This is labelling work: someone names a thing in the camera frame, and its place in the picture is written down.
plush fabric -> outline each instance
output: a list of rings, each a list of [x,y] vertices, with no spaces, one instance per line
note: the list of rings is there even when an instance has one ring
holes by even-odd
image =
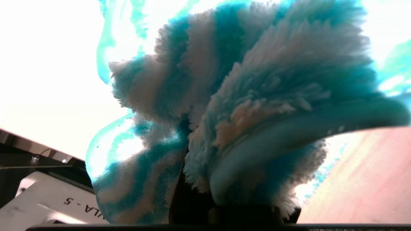
[[[342,153],[345,142],[326,137],[409,124],[411,32],[390,29],[405,26],[399,8],[411,1],[175,5],[156,34],[154,3],[131,3],[133,54],[108,66],[114,97],[133,111],[87,154],[108,221],[166,223],[184,158],[187,183],[216,204],[277,206],[288,217]]]

wooden surface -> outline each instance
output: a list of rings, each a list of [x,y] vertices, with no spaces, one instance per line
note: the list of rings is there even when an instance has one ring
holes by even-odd
[[[411,128],[356,132],[299,223],[411,224]]]

white device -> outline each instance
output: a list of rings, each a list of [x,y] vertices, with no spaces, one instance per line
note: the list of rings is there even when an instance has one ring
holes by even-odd
[[[0,209],[2,231],[54,223],[108,224],[93,193],[41,172],[22,179],[16,197]]]

teal fur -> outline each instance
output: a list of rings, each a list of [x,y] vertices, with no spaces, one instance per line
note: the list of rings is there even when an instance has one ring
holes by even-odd
[[[108,81],[107,54],[118,45],[112,32],[121,22],[114,13],[131,7],[122,21],[133,25],[130,39],[148,39],[148,1],[124,2],[105,3],[97,62],[100,78],[133,113],[102,129],[86,158],[111,223],[167,223],[183,161],[187,183],[217,205],[277,206],[288,217],[303,205],[295,187],[312,184],[303,195],[309,198],[344,150],[328,136],[410,125],[411,18],[397,15],[393,1],[221,0],[200,15],[191,10],[208,1],[188,0],[164,20],[155,54],[136,44],[133,57],[110,63]],[[380,15],[405,33],[384,41],[385,53],[375,45],[391,33],[374,31]]]

fuzzy sock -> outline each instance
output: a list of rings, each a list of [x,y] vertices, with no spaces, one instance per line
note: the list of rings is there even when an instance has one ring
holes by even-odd
[[[287,217],[302,205],[296,189],[321,182],[327,154],[344,146],[326,137],[409,124],[401,8],[411,1],[205,2],[168,12],[153,51],[146,39],[110,63],[114,97],[133,115],[102,130],[86,160],[110,222],[166,223],[187,145],[187,181],[217,205],[277,206]]]

